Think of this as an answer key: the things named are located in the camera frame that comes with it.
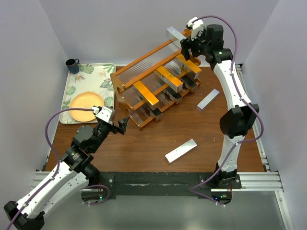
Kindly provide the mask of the floral serving tray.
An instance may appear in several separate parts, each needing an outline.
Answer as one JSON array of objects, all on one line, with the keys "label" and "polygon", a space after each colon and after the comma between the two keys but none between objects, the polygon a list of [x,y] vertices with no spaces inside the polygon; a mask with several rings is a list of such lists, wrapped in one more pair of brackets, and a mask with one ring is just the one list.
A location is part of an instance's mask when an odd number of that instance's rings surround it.
[{"label": "floral serving tray", "polygon": [[115,72],[113,63],[80,64],[78,73],[68,73],[61,109],[69,108],[73,99],[84,92],[98,94],[105,106],[113,108],[115,92],[110,74]]}]

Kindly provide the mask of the wooden three-tier shelf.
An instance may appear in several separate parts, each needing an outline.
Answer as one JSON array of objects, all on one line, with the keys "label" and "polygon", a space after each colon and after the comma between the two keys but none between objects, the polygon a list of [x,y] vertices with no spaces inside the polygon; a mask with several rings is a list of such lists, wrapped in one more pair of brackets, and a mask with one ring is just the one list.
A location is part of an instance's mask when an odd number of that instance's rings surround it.
[{"label": "wooden three-tier shelf", "polygon": [[[181,71],[179,65],[175,62],[175,58],[179,54],[181,54],[180,43],[168,40],[111,74],[118,104],[122,111],[130,116],[138,129],[142,129],[154,118],[149,113],[151,107],[133,86],[134,83],[141,81],[155,95],[159,100],[158,109],[163,113],[175,103],[164,93],[164,90],[169,86],[155,74],[155,70],[163,66],[180,80],[183,76],[189,77],[186,72]],[[201,61],[198,58],[191,57],[189,60],[200,68]],[[192,80],[199,86],[201,82],[199,78]],[[190,90],[183,83],[182,90],[179,93],[183,98],[190,93]]]}]

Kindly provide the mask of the dark blue mug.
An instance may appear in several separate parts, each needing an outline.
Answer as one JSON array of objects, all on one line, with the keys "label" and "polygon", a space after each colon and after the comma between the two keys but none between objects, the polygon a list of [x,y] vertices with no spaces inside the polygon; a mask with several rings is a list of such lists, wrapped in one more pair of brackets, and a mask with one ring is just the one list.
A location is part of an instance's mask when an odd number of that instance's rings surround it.
[{"label": "dark blue mug", "polygon": [[76,73],[79,72],[79,63],[80,63],[80,61],[77,58],[76,59],[71,58],[71,59],[68,59],[65,62],[66,66],[67,66],[67,68],[68,68],[68,70],[71,74],[76,74]]}]

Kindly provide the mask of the orange toothpaste box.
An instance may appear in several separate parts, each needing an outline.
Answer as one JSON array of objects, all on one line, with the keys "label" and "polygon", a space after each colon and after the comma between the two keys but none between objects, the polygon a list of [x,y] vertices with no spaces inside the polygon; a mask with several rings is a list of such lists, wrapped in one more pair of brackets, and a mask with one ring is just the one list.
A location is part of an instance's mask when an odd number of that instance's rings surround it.
[{"label": "orange toothpaste box", "polygon": [[191,60],[185,60],[182,54],[175,58],[175,62],[179,65],[182,72],[186,72],[192,79],[197,79],[201,73],[201,69],[194,64]]},{"label": "orange toothpaste box", "polygon": [[183,82],[171,74],[165,67],[158,67],[155,70],[155,74],[175,92],[180,92],[182,90]]},{"label": "orange toothpaste box", "polygon": [[142,95],[143,99],[149,104],[152,109],[155,109],[159,105],[159,100],[155,95],[141,82],[137,81],[133,85],[138,92]]}]

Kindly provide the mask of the silver R&O charcoal toothpaste box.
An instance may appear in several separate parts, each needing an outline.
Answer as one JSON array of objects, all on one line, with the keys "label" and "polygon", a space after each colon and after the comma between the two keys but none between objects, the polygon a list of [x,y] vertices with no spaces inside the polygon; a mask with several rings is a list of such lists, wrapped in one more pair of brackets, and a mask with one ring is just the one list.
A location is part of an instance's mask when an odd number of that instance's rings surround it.
[{"label": "silver R&O charcoal toothpaste box", "polygon": [[179,104],[182,101],[182,95],[176,91],[174,91],[173,89],[171,89],[170,87],[167,87],[164,90],[164,93],[166,95],[169,96],[169,98],[175,103],[175,104]]}]

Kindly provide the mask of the orange toothpaste box front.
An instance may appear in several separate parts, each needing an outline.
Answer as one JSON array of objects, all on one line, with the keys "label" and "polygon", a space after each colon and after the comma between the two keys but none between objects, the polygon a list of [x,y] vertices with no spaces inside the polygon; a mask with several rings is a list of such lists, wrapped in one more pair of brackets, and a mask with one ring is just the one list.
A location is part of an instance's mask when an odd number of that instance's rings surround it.
[{"label": "orange toothpaste box front", "polygon": [[201,69],[194,64],[191,60],[185,60],[182,54],[175,58],[175,62],[179,65],[182,72],[186,72],[192,79],[197,79],[201,73]]}]

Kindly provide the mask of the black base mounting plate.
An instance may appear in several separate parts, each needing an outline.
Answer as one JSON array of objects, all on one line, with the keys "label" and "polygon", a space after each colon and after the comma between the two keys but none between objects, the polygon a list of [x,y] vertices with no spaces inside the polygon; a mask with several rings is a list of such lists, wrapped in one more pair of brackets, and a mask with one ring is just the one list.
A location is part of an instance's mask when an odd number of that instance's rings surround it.
[{"label": "black base mounting plate", "polygon": [[218,181],[215,176],[204,182],[212,172],[101,172],[99,183],[110,189],[109,199],[117,196],[194,196],[189,189],[198,184],[194,191],[211,196],[227,204],[232,191],[242,188],[240,176]]}]

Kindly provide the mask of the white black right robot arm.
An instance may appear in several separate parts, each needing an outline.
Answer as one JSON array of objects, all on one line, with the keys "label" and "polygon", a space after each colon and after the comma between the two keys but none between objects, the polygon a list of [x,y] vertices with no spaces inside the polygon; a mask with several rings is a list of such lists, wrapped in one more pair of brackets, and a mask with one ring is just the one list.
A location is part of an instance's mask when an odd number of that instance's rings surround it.
[{"label": "white black right robot arm", "polygon": [[180,42],[183,57],[189,60],[205,56],[226,97],[228,111],[219,121],[224,135],[222,152],[215,172],[206,179],[213,186],[225,188],[236,178],[240,147],[256,120],[259,106],[246,95],[234,70],[234,55],[230,49],[224,48],[223,27],[218,24],[204,26],[202,21],[191,21],[186,28],[191,34]]}]

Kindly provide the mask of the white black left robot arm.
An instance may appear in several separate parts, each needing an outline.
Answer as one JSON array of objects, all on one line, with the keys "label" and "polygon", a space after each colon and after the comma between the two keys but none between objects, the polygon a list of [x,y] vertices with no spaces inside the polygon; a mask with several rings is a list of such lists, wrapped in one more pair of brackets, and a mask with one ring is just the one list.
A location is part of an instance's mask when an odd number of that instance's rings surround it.
[{"label": "white black left robot arm", "polygon": [[9,201],[4,211],[9,226],[18,230],[39,230],[57,203],[82,188],[99,186],[100,171],[91,164],[95,153],[110,132],[124,134],[129,118],[112,121],[99,119],[95,127],[81,126],[73,137],[71,146],[55,168],[31,192],[18,201]]}]

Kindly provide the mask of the orange plate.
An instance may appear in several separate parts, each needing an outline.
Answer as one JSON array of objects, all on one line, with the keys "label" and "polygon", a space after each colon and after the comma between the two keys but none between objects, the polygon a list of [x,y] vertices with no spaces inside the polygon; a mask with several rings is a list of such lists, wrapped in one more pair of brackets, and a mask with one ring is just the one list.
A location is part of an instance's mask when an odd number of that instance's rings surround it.
[{"label": "orange plate", "polygon": [[[103,98],[95,92],[84,92],[78,94],[71,100],[69,108],[91,109],[93,106],[104,106]],[[91,111],[69,111],[70,116],[78,122],[90,122],[95,119]]]}]

